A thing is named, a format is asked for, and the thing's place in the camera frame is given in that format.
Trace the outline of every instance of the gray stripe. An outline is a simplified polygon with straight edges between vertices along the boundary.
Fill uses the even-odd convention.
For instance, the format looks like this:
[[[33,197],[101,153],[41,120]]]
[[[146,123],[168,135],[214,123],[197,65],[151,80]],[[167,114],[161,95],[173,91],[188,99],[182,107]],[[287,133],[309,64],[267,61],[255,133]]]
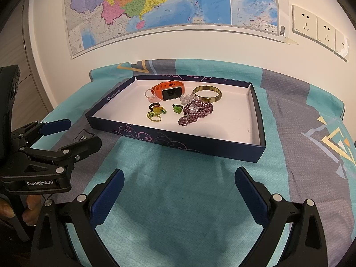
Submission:
[[[176,72],[176,59],[158,59],[152,60],[155,74],[168,74],[175,75]]]
[[[314,132],[316,132],[316,131],[321,131],[321,130],[323,130],[325,127],[326,127],[326,125],[321,125],[321,126],[319,126],[319,127],[317,127],[317,128],[312,128],[312,129],[308,130],[305,134],[308,135],[308,136],[311,136]]]
[[[354,215],[348,180],[335,172],[339,164],[309,137],[303,139],[305,133],[320,125],[319,112],[306,104],[310,85],[263,69],[261,87],[266,89],[282,143],[291,200],[315,200],[325,232],[329,267],[334,267],[350,247]],[[328,135],[324,128],[315,131],[312,139],[320,142]],[[331,152],[340,160],[336,152]]]
[[[312,137],[310,137],[309,135],[307,135],[306,133],[304,134],[303,132],[301,132],[302,135],[306,136],[308,139],[310,139],[313,143],[315,143],[323,152],[325,152],[334,162],[338,163],[339,160],[336,156],[334,156],[332,154],[332,152],[330,150],[328,150],[324,145],[322,145],[320,142],[318,142],[317,140],[313,139]]]
[[[157,71],[154,69],[154,65],[152,64],[152,60],[150,60],[150,66],[151,66],[151,69],[154,72],[154,74],[157,75]]]
[[[91,181],[106,156],[109,154],[113,146],[116,144],[120,135],[98,131],[90,127],[87,118],[83,115],[71,128],[62,136],[58,143],[53,147],[57,150],[67,144],[77,141],[83,134],[83,130],[96,134],[101,138],[102,146],[97,153],[92,154],[86,159],[83,159],[74,164],[72,171],[71,185],[72,190],[57,196],[56,202],[72,201],[77,195],[82,194],[88,183]]]

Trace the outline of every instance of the human hand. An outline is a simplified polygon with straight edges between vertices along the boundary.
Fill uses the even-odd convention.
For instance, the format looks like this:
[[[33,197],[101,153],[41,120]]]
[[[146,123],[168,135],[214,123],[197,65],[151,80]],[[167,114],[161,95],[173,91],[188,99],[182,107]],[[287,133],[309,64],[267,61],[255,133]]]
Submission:
[[[0,218],[6,220],[15,217],[15,213],[10,207],[10,204],[3,199],[0,199]]]
[[[29,195],[26,199],[27,209],[22,214],[22,219],[24,222],[33,226],[36,224],[41,210],[41,196],[40,195]],[[15,216],[14,211],[10,205],[3,199],[0,199],[0,218],[7,219],[13,218]]]

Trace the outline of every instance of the light switch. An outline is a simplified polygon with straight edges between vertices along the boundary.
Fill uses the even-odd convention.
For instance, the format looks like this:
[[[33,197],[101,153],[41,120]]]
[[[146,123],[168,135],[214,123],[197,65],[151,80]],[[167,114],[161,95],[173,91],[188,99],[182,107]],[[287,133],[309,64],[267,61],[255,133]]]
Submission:
[[[335,54],[348,61],[350,40],[339,30],[336,30]]]

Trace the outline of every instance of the yellow beaded ring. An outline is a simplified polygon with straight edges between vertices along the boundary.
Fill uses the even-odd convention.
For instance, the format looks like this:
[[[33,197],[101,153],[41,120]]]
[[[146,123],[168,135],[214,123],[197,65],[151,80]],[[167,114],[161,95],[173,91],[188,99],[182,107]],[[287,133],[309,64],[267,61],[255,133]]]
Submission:
[[[167,113],[167,110],[165,110],[165,108],[160,105],[155,105],[154,107],[152,107],[152,110],[156,115]]]
[[[161,117],[158,114],[154,113],[153,111],[149,111],[147,113],[147,117],[148,117],[148,119],[150,121],[153,121],[153,122],[160,122],[161,121]]]

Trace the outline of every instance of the barcode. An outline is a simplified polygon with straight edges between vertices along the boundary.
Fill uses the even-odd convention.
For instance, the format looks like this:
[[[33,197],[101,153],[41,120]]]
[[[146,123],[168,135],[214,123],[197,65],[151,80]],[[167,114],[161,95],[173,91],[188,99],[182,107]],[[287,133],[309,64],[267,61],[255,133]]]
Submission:
[[[284,34],[285,34],[285,27],[281,26],[281,35],[284,36]]]

